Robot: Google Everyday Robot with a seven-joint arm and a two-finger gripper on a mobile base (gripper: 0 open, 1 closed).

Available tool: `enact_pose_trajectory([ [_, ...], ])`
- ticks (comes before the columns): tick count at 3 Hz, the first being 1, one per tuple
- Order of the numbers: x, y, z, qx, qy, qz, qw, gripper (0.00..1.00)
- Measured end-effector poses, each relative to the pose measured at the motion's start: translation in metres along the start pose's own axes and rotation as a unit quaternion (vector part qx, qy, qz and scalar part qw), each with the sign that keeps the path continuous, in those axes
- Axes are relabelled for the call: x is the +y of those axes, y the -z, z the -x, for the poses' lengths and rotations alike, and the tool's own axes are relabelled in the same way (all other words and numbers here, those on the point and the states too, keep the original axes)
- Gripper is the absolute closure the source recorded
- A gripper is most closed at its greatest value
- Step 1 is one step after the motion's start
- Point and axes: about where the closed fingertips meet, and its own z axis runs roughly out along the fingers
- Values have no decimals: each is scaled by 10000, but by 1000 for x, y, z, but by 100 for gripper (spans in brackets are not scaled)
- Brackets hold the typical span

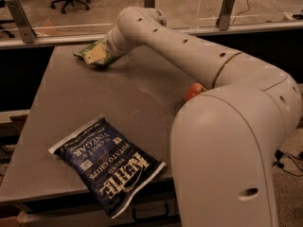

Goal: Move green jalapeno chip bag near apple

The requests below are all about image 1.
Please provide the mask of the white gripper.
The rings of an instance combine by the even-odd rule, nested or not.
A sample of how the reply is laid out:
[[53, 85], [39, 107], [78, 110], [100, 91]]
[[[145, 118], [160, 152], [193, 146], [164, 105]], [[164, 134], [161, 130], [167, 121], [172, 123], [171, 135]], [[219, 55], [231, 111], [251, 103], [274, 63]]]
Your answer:
[[84, 60], [87, 64], [105, 59], [106, 53], [109, 58], [118, 58], [137, 47], [137, 43], [126, 39], [117, 26], [105, 35], [103, 44], [105, 50], [101, 44], [97, 44], [86, 52]]

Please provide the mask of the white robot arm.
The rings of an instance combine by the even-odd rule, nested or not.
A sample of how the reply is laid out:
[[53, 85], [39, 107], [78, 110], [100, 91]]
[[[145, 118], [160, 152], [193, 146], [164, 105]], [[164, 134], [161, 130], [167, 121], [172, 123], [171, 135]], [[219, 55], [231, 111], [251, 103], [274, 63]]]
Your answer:
[[183, 227], [278, 227], [276, 149], [294, 132], [302, 95], [285, 71], [166, 26], [159, 9], [127, 7], [104, 38], [104, 63], [145, 45], [206, 92], [174, 118], [170, 161]]

